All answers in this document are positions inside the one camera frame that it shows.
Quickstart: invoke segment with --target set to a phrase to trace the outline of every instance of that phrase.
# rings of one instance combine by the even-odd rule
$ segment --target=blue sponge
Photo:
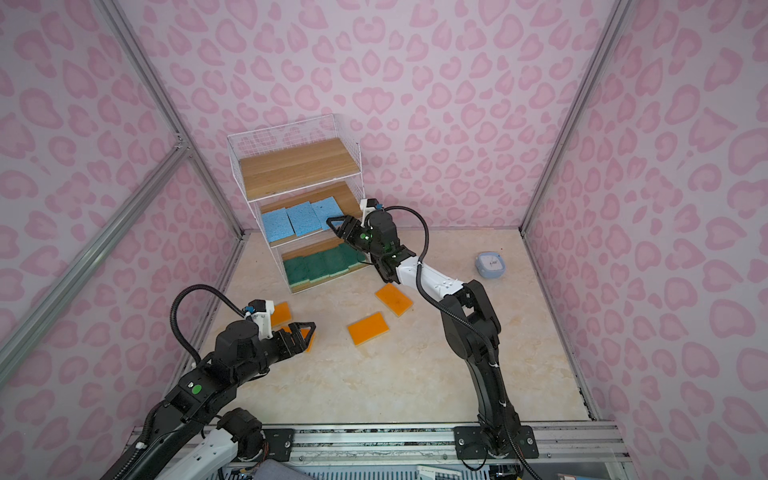
[[[293,231],[299,237],[322,228],[320,220],[317,220],[317,215],[315,215],[315,210],[312,209],[310,202],[304,202],[289,208],[288,218],[290,219],[290,224],[293,225]]]
[[[266,232],[266,241],[274,242],[293,235],[293,228],[288,220],[286,209],[280,208],[261,216]]]
[[[315,210],[315,215],[317,215],[317,220],[320,220],[320,226],[323,230],[328,230],[330,228],[328,227],[326,220],[331,217],[344,216],[344,213],[336,203],[336,199],[333,197],[324,198],[319,202],[315,202],[312,204],[312,208]]]

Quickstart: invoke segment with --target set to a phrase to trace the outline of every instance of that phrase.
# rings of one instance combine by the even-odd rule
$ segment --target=white wire mesh
[[[240,192],[243,194],[243,198],[248,201],[248,197],[245,194],[245,180],[243,180],[243,171],[240,169],[240,160],[235,155],[235,150],[232,145],[227,142],[227,151],[230,155],[230,166],[232,167],[232,175],[235,177],[237,186],[240,188]]]
[[[238,160],[338,137],[333,114],[227,137]]]
[[[336,136],[344,144],[349,155],[357,164],[357,167],[362,170],[362,155],[360,154],[360,144],[355,141],[354,135],[347,127],[344,119],[339,115],[333,116],[333,122],[336,125]]]
[[[362,174],[345,178],[344,181],[346,182],[347,187],[352,191],[352,195],[355,196],[358,203],[365,198],[366,192],[362,185]]]
[[[240,192],[243,194],[248,207],[250,208],[253,217],[261,230],[264,240],[266,240],[266,233],[264,232],[264,225],[261,218],[261,206],[271,204],[273,202],[284,200],[286,198],[294,197],[299,193],[305,193],[306,187],[293,189],[288,192],[276,194],[270,197],[263,197],[258,200],[249,200],[245,191],[245,180],[243,179],[243,171],[240,167],[240,162],[243,159],[249,157],[255,157],[257,155],[268,154],[270,152],[285,150],[287,148],[299,147],[301,145],[313,144],[316,142],[329,140],[331,138],[339,138],[347,149],[349,155],[357,164],[359,169],[362,169],[362,155],[360,153],[360,145],[355,141],[349,127],[344,123],[342,118],[338,115],[327,114],[321,115],[315,118],[307,118],[306,120],[295,121],[293,123],[278,125],[276,127],[265,127],[259,130],[243,132],[241,134],[233,134],[227,137],[228,151],[230,155],[230,165],[232,167],[232,174],[237,182],[237,186],[240,188]],[[338,181],[339,178],[327,180],[321,184],[314,184],[312,187],[322,187],[329,182]],[[365,196],[365,189],[362,182],[362,173],[356,173],[348,177],[344,177],[344,181],[349,186],[349,189],[355,195],[355,198],[360,201]],[[283,276],[286,285],[288,285],[288,277],[285,272],[285,266],[283,265],[283,255],[286,252],[306,247],[313,243],[317,243],[328,238],[332,238],[333,233],[330,230],[323,230],[317,234],[301,237],[297,240],[292,240],[289,243],[281,244],[277,247],[271,247],[270,253],[272,254],[277,267],[280,269],[280,274]]]

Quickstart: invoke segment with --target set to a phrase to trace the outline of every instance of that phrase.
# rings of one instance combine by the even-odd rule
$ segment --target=black cable
[[[464,460],[462,460],[462,463],[470,472],[479,472],[480,470],[482,470],[483,467],[485,467],[485,463],[488,461],[488,449],[485,447],[485,445],[480,445],[479,443],[471,443],[464,448],[466,449],[467,447],[470,447],[472,445],[477,445],[478,447],[482,447],[483,450],[485,450],[485,457],[482,459],[482,463],[480,464],[480,466],[477,466],[477,467],[470,467],[469,465],[467,465],[467,462],[465,462]]]
[[[173,332],[174,336],[176,337],[176,340],[178,340],[179,344],[189,352],[190,355],[192,355],[192,358],[194,359],[195,365],[200,365],[200,354],[197,352],[197,350],[194,349],[194,347],[187,341],[187,339],[184,338],[184,335],[181,334],[181,330],[179,330],[179,324],[176,319],[176,315],[179,310],[179,305],[181,304],[181,300],[184,299],[185,296],[189,295],[195,290],[206,290],[208,292],[211,292],[213,295],[219,297],[219,300],[224,302],[225,305],[230,307],[235,313],[237,313],[238,316],[245,315],[245,312],[237,306],[235,306],[234,303],[230,299],[228,299],[223,293],[221,293],[219,290],[213,288],[210,285],[205,285],[204,283],[198,283],[197,285],[188,286],[184,290],[181,290],[178,295],[176,295],[176,299],[174,299],[174,302],[170,305],[170,331]]]
[[[504,403],[502,404],[502,406],[506,408],[509,402],[509,399],[507,398],[506,391],[504,389],[504,379],[502,377],[502,368],[498,364],[498,360],[495,358],[495,355],[493,353],[493,344],[491,343],[491,340],[485,334],[483,334],[477,328],[475,328],[474,325],[467,322],[460,316],[455,315],[452,311],[448,310],[443,305],[441,305],[437,300],[433,299],[429,294],[427,294],[427,292],[424,290],[424,287],[422,286],[422,266],[423,266],[424,257],[426,257],[426,254],[427,254],[427,249],[429,248],[429,226],[427,225],[426,220],[424,220],[424,217],[422,217],[421,214],[419,214],[419,212],[417,212],[416,210],[413,210],[412,208],[403,207],[400,205],[393,205],[391,207],[387,207],[384,209],[384,211],[389,211],[389,210],[404,210],[406,212],[410,212],[411,214],[415,215],[416,218],[419,219],[419,222],[422,223],[422,227],[424,227],[424,249],[422,250],[421,255],[419,255],[419,262],[416,265],[416,289],[419,291],[419,294],[422,297],[424,297],[424,300],[432,304],[432,306],[434,306],[441,312],[451,317],[459,325],[464,326],[466,329],[468,329],[469,331],[477,335],[480,338],[480,340],[483,341],[483,343],[485,344],[485,348],[488,350],[488,362],[491,364],[492,367],[494,367],[493,372],[499,384],[499,389],[500,389],[499,398],[502,398],[502,397],[504,398]],[[504,432],[507,435],[507,440],[509,441],[509,444],[512,446],[512,451],[515,453],[515,456],[518,458],[521,465],[523,465],[525,470],[531,474],[531,477],[533,477],[534,480],[541,480],[541,477],[536,472],[534,472],[533,468],[531,468],[528,462],[525,461],[525,457],[520,451],[520,447],[514,442],[513,440],[514,437],[509,432],[509,427],[507,426],[506,415],[502,415],[502,426],[504,427]]]
[[[160,407],[163,405],[162,401],[159,401],[154,407],[152,407],[149,412],[147,412],[147,416],[144,417],[144,424],[141,426],[141,433],[139,434],[139,438],[136,439],[136,443],[134,443],[134,452],[131,454],[131,457],[128,459],[127,462],[120,468],[118,473],[114,476],[114,480],[120,480],[123,478],[123,475],[125,475],[128,470],[131,468],[131,466],[136,462],[136,460],[141,455],[141,450],[147,448],[147,442],[149,441],[149,435],[152,433],[152,424],[154,423],[154,416],[157,414],[157,411],[160,409]],[[140,443],[144,444],[143,449],[136,448],[136,445],[139,445]]]

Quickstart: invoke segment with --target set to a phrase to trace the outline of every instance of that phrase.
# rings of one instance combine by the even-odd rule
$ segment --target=beige tile floor
[[[420,231],[401,230],[400,237],[421,251]],[[475,257],[484,251],[502,255],[502,278],[478,275]],[[502,324],[502,372],[521,419],[588,419],[516,230],[430,232],[426,262],[460,280],[482,281]],[[469,371],[445,341],[438,311],[415,290],[401,287],[414,306],[398,318],[374,296],[382,286],[371,266],[291,295],[264,239],[252,235],[227,295],[239,306],[256,298],[287,300],[295,321],[317,324],[317,337],[310,353],[277,363],[266,377],[241,386],[225,410],[243,407],[265,423],[475,421]],[[379,311],[390,331],[355,347],[346,326]],[[202,352],[236,319],[219,309]]]

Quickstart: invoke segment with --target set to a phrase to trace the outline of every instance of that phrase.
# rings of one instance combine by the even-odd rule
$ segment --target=green sponge
[[[358,252],[346,243],[342,243],[337,248],[341,250],[344,262],[347,266],[355,266],[358,263],[366,261],[366,255],[364,253]]]
[[[286,269],[286,276],[288,277],[288,284],[290,286],[297,286],[310,281],[304,257],[296,257],[286,260],[283,262],[283,266]]]
[[[336,247],[331,250],[323,252],[326,258],[327,272],[330,276],[339,275],[340,273],[348,272],[349,268],[344,258],[344,252],[341,248]]]
[[[306,273],[310,282],[317,282],[328,277],[328,267],[326,266],[326,256],[324,252],[313,253],[304,257]]]

